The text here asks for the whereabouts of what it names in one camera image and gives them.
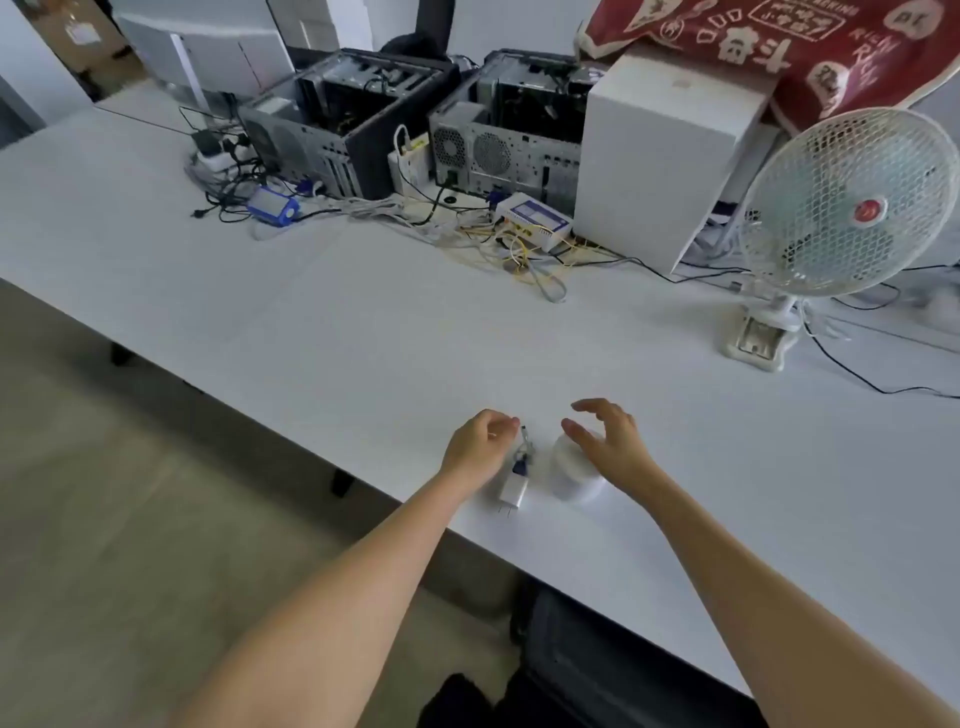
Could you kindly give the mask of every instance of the forearm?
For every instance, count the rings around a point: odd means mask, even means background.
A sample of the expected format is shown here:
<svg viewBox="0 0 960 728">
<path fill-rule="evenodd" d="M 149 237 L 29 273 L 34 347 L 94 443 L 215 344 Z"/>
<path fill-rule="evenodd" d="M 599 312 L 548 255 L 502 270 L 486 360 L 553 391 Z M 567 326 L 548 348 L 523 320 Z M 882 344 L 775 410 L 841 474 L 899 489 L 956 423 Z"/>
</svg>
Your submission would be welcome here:
<svg viewBox="0 0 960 728">
<path fill-rule="evenodd" d="M 180 725 L 355 725 L 465 496 L 458 483 L 428 482 L 251 632 Z"/>
<path fill-rule="evenodd" d="M 960 724 L 943 701 L 757 559 L 659 469 L 625 490 L 660 526 L 773 728 Z"/>
</svg>

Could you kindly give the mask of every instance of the hand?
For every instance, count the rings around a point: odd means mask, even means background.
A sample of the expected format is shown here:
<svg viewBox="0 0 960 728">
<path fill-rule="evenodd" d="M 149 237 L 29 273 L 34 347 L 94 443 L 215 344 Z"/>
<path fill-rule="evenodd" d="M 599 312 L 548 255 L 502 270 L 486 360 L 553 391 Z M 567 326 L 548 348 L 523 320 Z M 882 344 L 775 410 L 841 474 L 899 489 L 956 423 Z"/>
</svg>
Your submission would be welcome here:
<svg viewBox="0 0 960 728">
<path fill-rule="evenodd" d="M 473 493 L 500 470 L 519 429 L 516 417 L 485 409 L 453 433 L 439 475 L 460 480 Z"/>
<path fill-rule="evenodd" d="M 580 446 L 593 466 L 613 485 L 630 496 L 637 495 L 648 475 L 660 468 L 650 457 L 636 431 L 633 415 L 607 400 L 580 400 L 572 404 L 577 412 L 592 412 L 604 424 L 607 438 L 601 440 L 573 420 L 563 420 L 567 437 Z"/>
</svg>

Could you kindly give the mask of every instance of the open computer case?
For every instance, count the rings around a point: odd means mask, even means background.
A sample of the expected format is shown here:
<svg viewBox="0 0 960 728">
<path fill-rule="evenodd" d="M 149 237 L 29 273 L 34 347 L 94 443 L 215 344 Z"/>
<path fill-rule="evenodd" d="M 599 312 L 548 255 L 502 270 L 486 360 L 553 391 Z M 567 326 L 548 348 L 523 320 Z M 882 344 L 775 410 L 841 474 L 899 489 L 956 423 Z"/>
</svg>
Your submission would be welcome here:
<svg viewBox="0 0 960 728">
<path fill-rule="evenodd" d="M 587 95 L 606 66 L 504 49 L 432 114 L 437 183 L 487 196 L 525 192 L 573 214 Z"/>
<path fill-rule="evenodd" d="M 452 62 L 344 49 L 242 106 L 240 121 L 268 171 L 377 200 L 394 191 L 396 127 L 425 132 L 430 110 L 459 82 Z"/>
</svg>

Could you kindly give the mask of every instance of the white cylindrical device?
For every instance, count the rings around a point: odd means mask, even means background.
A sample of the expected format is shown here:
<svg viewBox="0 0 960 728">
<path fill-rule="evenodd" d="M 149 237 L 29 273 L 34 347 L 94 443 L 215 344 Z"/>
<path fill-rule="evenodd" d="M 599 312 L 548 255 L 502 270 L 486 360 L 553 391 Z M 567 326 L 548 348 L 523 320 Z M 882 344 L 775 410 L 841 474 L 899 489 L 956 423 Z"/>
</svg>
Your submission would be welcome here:
<svg viewBox="0 0 960 728">
<path fill-rule="evenodd" d="M 606 484 L 607 480 L 587 460 L 579 445 L 565 434 L 557 438 L 550 466 L 550 489 L 554 495 L 561 500 L 585 503 L 596 498 Z"/>
</svg>

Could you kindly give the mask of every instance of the left hand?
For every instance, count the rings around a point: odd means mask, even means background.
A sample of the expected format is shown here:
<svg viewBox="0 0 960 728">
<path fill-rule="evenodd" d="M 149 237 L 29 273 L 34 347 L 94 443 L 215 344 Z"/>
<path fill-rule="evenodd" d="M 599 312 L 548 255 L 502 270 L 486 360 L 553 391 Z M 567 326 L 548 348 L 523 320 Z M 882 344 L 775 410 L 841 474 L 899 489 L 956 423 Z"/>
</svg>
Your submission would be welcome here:
<svg viewBox="0 0 960 728">
<path fill-rule="evenodd" d="M 518 418 L 483 410 L 453 433 L 439 475 L 460 480 L 473 493 L 500 470 L 519 429 Z"/>
</svg>

